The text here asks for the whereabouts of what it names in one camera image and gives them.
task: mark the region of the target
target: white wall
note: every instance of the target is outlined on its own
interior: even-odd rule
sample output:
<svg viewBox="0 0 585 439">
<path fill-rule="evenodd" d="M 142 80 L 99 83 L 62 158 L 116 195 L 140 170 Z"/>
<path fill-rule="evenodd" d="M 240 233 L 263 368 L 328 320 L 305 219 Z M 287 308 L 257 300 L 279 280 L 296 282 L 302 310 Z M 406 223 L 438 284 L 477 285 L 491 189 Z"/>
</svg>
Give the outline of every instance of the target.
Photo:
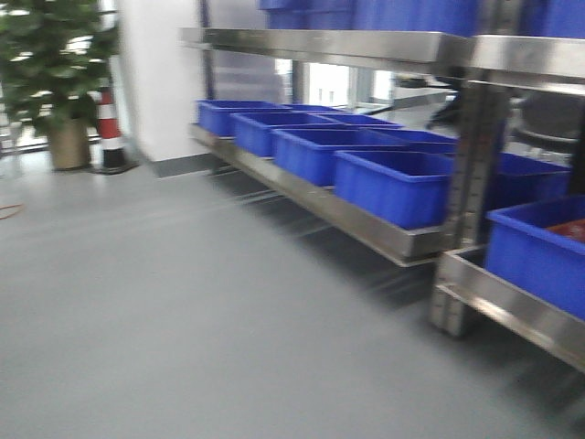
<svg viewBox="0 0 585 439">
<path fill-rule="evenodd" d="M 153 161 L 202 154 L 188 137 L 194 99 L 204 96 L 199 53 L 180 27 L 198 23 L 195 0 L 120 0 L 122 63 L 133 136 Z"/>
<path fill-rule="evenodd" d="M 187 128 L 197 119 L 194 101 L 205 99 L 202 58 L 198 50 L 183 47 L 179 40 L 181 27 L 199 24 L 198 1 L 118 3 L 122 70 L 134 139 L 153 161 L 205 153 L 189 138 Z M 209 5 L 213 27 L 264 27 L 258 0 L 213 0 Z M 272 59 L 218 53 L 216 73 L 220 99 L 282 98 L 282 82 L 274 73 Z M 246 78 L 251 78 L 248 87 Z"/>
</svg>

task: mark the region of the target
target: metal shelf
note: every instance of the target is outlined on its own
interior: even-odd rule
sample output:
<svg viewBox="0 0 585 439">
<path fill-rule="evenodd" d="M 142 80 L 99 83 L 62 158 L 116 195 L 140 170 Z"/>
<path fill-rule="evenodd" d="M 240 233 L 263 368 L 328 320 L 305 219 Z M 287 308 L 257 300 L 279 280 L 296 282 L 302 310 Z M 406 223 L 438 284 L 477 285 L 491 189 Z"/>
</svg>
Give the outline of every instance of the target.
<svg viewBox="0 0 585 439">
<path fill-rule="evenodd" d="M 229 138 L 216 137 L 197 125 L 192 125 L 191 132 L 193 138 L 212 154 L 282 193 L 401 267 L 433 262 L 442 251 L 439 227 L 401 229 L 343 201 L 331 190 L 314 186 L 280 169 L 270 159 L 240 149 Z"/>
<path fill-rule="evenodd" d="M 181 38 L 205 49 L 442 76 L 472 55 L 469 38 L 441 32 L 183 28 Z"/>
<path fill-rule="evenodd" d="M 444 253 L 437 288 L 585 372 L 585 321 L 487 272 L 483 248 Z"/>
<path fill-rule="evenodd" d="M 510 87 L 585 95 L 585 39 L 477 37 L 471 66 L 482 80 Z"/>
</svg>

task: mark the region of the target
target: red and white striped cone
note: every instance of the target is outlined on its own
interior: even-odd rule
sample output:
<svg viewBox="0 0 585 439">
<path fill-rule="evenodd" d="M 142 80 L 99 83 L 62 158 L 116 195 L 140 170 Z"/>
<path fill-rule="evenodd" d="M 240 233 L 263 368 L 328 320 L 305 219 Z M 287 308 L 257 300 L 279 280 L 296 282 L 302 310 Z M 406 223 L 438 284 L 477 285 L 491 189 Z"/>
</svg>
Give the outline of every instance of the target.
<svg viewBox="0 0 585 439">
<path fill-rule="evenodd" d="M 101 100 L 98 104 L 98 134 L 101 137 L 102 165 L 93 168 L 96 174 L 121 174 L 133 167 L 136 162 L 126 158 L 122 144 L 122 134 L 118 127 L 116 110 L 113 106 L 112 91 L 109 87 L 101 89 Z"/>
</svg>

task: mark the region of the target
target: shelving unit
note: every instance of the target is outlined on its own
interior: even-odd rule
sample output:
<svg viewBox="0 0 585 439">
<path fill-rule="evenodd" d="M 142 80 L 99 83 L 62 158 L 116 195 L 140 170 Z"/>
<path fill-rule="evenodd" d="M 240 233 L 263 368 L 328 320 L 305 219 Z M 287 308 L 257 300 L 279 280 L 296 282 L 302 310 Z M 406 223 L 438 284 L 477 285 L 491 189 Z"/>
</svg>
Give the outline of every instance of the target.
<svg viewBox="0 0 585 439">
<path fill-rule="evenodd" d="M 483 258 L 482 247 L 444 253 L 439 263 L 437 289 L 585 372 L 583 321 L 487 272 L 481 268 Z M 435 301 L 433 321 L 445 318 L 442 302 Z M 462 313 L 456 308 L 441 321 L 442 326 L 460 327 Z M 468 315 L 465 323 L 473 321 L 474 316 Z"/>
<path fill-rule="evenodd" d="M 441 32 L 184 28 L 191 47 L 376 70 L 453 75 L 471 40 Z"/>
<path fill-rule="evenodd" d="M 229 138 L 216 137 L 193 125 L 193 138 L 215 156 L 282 193 L 366 246 L 402 267 L 434 262 L 441 252 L 441 229 L 404 230 L 336 197 L 331 189 L 290 174 L 270 159 L 251 154 Z"/>
<path fill-rule="evenodd" d="M 482 35 L 470 67 L 492 84 L 585 95 L 585 39 Z"/>
<path fill-rule="evenodd" d="M 508 115 L 508 88 L 584 94 L 585 57 L 580 50 L 585 40 L 480 36 L 476 41 L 470 66 L 480 80 L 469 83 L 457 161 L 456 178 L 466 195 L 451 218 L 452 247 L 461 250 L 440 259 L 431 322 L 460 336 L 479 315 L 488 316 L 585 372 L 585 322 L 484 270 L 484 250 L 476 247 L 482 243 L 483 199 L 499 151 L 498 128 Z M 584 127 L 573 159 L 573 193 L 585 192 L 579 178 L 585 170 Z"/>
<path fill-rule="evenodd" d="M 431 322 L 462 335 L 481 315 L 585 371 L 585 322 L 482 268 L 484 199 L 509 114 L 510 88 L 585 95 L 585 40 L 434 32 L 187 28 L 182 39 L 204 50 L 227 50 L 302 62 L 450 76 L 469 68 L 461 140 L 444 227 L 402 230 L 295 177 L 230 139 L 193 127 L 210 151 L 401 266 L 442 255 L 431 299 Z M 581 131 L 585 133 L 585 123 Z M 585 134 L 574 159 L 573 191 L 585 192 Z"/>
</svg>

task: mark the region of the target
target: beige pot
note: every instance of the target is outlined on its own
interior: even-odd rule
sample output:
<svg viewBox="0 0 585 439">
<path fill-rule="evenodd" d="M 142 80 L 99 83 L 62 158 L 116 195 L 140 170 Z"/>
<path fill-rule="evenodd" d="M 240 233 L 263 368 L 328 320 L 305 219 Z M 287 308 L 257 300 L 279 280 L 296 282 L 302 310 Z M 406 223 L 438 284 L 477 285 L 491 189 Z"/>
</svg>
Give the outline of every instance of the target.
<svg viewBox="0 0 585 439">
<path fill-rule="evenodd" d="M 90 165 L 90 140 L 82 119 L 71 119 L 60 129 L 48 133 L 48 150 L 57 171 L 79 169 Z"/>
</svg>

